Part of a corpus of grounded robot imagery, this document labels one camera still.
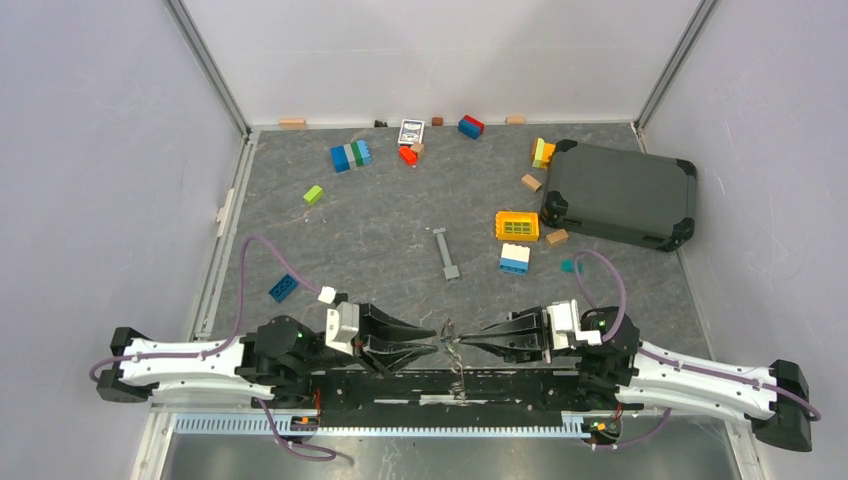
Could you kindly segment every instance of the gray plastic tool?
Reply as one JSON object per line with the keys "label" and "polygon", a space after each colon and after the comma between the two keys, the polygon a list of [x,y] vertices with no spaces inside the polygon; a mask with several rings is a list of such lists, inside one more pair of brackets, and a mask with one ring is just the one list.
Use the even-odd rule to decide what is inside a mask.
{"label": "gray plastic tool", "polygon": [[445,241],[446,231],[447,230],[444,228],[437,228],[433,230],[433,233],[436,235],[436,243],[439,244],[439,253],[442,254],[442,263],[445,264],[445,281],[448,283],[455,283],[459,281],[459,268],[457,268],[450,259],[448,243]]}

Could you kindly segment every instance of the metal corner post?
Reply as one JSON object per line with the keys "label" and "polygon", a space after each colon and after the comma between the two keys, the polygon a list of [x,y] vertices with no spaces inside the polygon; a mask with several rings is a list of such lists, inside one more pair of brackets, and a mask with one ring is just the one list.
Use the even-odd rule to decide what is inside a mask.
{"label": "metal corner post", "polygon": [[706,25],[718,2],[719,0],[701,0],[698,4],[695,13],[689,20],[689,24],[686,25],[686,30],[683,31],[683,36],[680,37],[677,46],[674,47],[671,58],[668,59],[668,63],[666,63],[660,78],[657,80],[656,85],[654,85],[654,89],[648,95],[648,101],[645,102],[645,106],[642,107],[642,111],[639,112],[639,116],[633,122],[633,127],[637,132],[641,132],[648,125],[648,122],[651,121],[654,113],[656,113],[657,107],[677,76],[677,72],[680,70],[686,57],[689,56],[692,46],[695,45],[695,41],[701,34],[704,25]]}
{"label": "metal corner post", "polygon": [[211,83],[212,87],[215,89],[215,94],[218,96],[218,99],[221,100],[221,104],[227,111],[227,115],[229,115],[230,120],[236,127],[236,130],[238,130],[243,136],[250,135],[250,125],[241,113],[241,110],[239,109],[232,92],[230,92],[229,87],[227,87],[227,83],[224,81],[221,71],[218,70],[218,66],[215,65],[215,60],[212,59],[212,54],[209,53],[206,43],[203,42],[203,37],[200,36],[200,32],[197,30],[197,26],[191,19],[191,15],[188,13],[188,8],[186,8],[185,3],[183,3],[183,0],[164,0],[164,2],[165,6],[168,7],[168,11],[171,12],[174,22],[180,28],[186,43],[194,54],[194,57],[197,59],[197,63],[200,64],[200,68],[203,70],[203,73],[206,75],[209,83]]}

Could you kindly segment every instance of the gray suitcase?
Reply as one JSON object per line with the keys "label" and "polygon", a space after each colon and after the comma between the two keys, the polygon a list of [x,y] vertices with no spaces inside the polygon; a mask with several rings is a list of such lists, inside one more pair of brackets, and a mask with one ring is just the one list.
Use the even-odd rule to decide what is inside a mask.
{"label": "gray suitcase", "polygon": [[548,166],[540,219],[671,252],[695,233],[696,185],[686,160],[562,140]]}

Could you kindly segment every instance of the green lego brick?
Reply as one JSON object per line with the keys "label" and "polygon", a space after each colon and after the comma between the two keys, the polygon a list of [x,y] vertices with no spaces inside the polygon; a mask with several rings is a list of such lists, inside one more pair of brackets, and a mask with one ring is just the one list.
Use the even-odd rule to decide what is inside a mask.
{"label": "green lego brick", "polygon": [[357,145],[356,143],[351,143],[350,148],[351,148],[351,150],[353,150],[354,158],[356,158],[356,166],[361,167],[361,166],[365,165],[362,162],[362,153],[359,151],[359,145]]}
{"label": "green lego brick", "polygon": [[312,206],[315,205],[315,202],[317,202],[323,196],[324,189],[319,187],[318,185],[315,185],[314,187],[310,188],[308,192],[306,192],[306,195],[303,196],[303,199],[306,200],[307,204]]}

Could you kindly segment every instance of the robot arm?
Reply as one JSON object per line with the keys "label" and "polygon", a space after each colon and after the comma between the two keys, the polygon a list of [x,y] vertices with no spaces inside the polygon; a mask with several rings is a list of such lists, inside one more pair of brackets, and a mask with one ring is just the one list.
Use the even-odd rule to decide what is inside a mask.
{"label": "robot arm", "polygon": [[[163,343],[128,327],[116,329],[111,348],[130,357],[103,370],[97,383],[107,401],[240,404],[252,398],[277,408],[311,398],[313,372],[359,364],[378,377],[390,376],[415,359],[435,353],[433,345],[411,343],[436,335],[408,325],[371,304],[340,301],[327,309],[326,332],[315,333],[292,317],[275,317],[256,332],[234,339],[204,358],[220,342]],[[174,358],[145,358],[149,353]],[[186,353],[197,352],[186,358]]]}
{"label": "robot arm", "polygon": [[[160,403],[252,401],[257,406],[254,399],[261,399],[272,408],[309,407],[324,389],[344,392],[327,399],[323,408],[329,418],[343,417],[345,422],[365,418],[357,415],[369,411],[368,422],[389,421],[383,416],[389,409],[426,409],[434,402],[465,405],[451,415],[478,420],[491,415],[493,425],[511,420],[524,426],[544,426],[538,422],[547,419],[545,414],[559,417],[563,411],[652,405],[750,425],[758,439],[779,448],[812,449],[807,409],[785,393],[778,395],[790,392],[808,399],[796,364],[778,360],[770,367],[742,367],[681,355],[640,340],[627,315],[605,339],[617,310],[593,309],[580,316],[576,301],[560,302],[513,312],[504,322],[457,339],[506,363],[577,357],[577,375],[559,375],[551,368],[465,369],[457,382],[457,373],[446,369],[405,372],[415,359],[437,351],[433,345],[414,343],[436,332],[406,324],[371,304],[342,299],[328,308],[324,332],[315,333],[283,315],[205,358],[188,354],[212,350],[216,342],[167,344],[119,328],[112,351],[129,359],[104,370],[97,389],[104,400],[116,402],[143,402],[152,395]],[[161,352],[182,358],[144,358]],[[337,370],[349,365],[363,370]],[[409,420],[405,412],[397,418]]]}
{"label": "robot arm", "polygon": [[811,451],[807,408],[778,395],[808,399],[809,389],[797,364],[777,360],[770,367],[728,365],[690,357],[639,339],[624,315],[615,335],[603,341],[618,307],[577,314],[577,302],[555,303],[513,313],[506,322],[460,343],[523,363],[558,356],[580,357],[579,387],[625,405],[653,405],[750,425],[772,446]]}

